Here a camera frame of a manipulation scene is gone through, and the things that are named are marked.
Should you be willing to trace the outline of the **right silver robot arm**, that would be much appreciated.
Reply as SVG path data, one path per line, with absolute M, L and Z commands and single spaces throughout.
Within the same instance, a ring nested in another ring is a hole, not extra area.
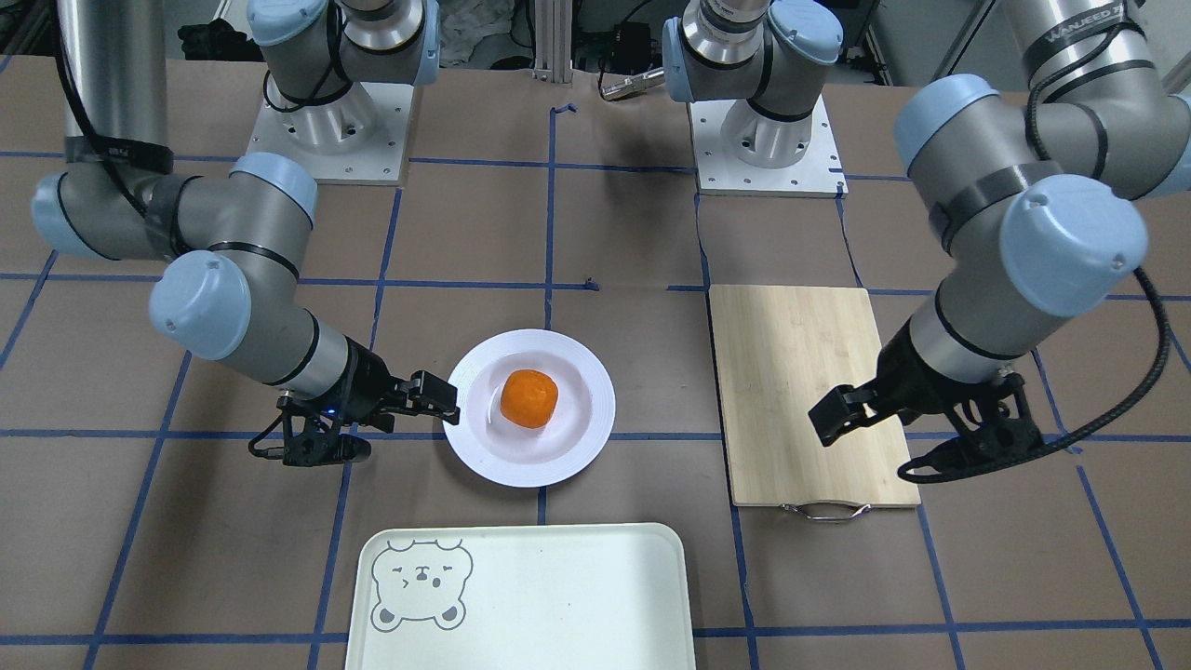
M 392 376 L 378 355 L 295 301 L 314 232 L 316 181 L 285 155 L 241 156 L 224 179 L 181 174 L 167 140 L 157 1 L 54 1 L 66 170 L 35 184 L 43 242 L 87 259 L 161 261 L 149 315 L 162 336 L 287 397 L 289 414 L 391 430 L 447 417 L 453 387 Z M 366 139 L 366 82 L 431 84 L 434 1 L 252 1 L 268 64 L 263 102 L 287 127 L 339 115 L 337 148 Z

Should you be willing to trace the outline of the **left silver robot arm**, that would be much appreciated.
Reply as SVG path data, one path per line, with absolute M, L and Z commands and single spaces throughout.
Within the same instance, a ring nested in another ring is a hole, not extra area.
M 1008 1 L 1029 98 L 983 77 L 925 84 L 894 123 L 896 148 L 954 268 L 877 358 L 863 386 L 810 411 L 822 445 L 888 417 L 913 422 L 980 403 L 996 419 L 1010 365 L 1095 308 L 1143 262 L 1134 206 L 1187 190 L 1187 98 L 1166 93 L 1134 1 Z

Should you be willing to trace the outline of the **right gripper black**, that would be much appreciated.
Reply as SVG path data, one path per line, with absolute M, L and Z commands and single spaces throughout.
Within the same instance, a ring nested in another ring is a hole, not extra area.
M 343 425 L 395 428 L 395 417 L 434 417 L 459 425 L 459 390 L 428 370 L 417 370 L 409 381 L 393 377 L 378 355 L 347 339 L 348 361 L 335 409 Z

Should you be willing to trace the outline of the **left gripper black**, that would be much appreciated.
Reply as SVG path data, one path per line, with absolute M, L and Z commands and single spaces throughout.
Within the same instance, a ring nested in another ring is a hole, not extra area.
M 877 357 L 877 376 L 861 387 L 835 386 L 807 412 L 823 447 L 855 428 L 867 428 L 885 417 L 913 420 L 944 414 L 960 403 L 994 402 L 1008 397 L 999 382 L 961 382 L 937 372 L 919 356 L 906 323 Z M 869 414 L 869 408 L 877 412 Z

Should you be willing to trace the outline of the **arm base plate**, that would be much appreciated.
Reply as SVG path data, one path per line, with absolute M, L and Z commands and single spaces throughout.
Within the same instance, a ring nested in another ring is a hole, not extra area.
M 320 184 L 400 186 L 418 93 L 409 84 L 356 82 L 328 105 L 278 112 L 263 104 L 244 152 L 283 155 Z
M 778 123 L 746 100 L 688 105 L 701 195 L 842 198 L 850 188 L 823 98 L 812 114 Z

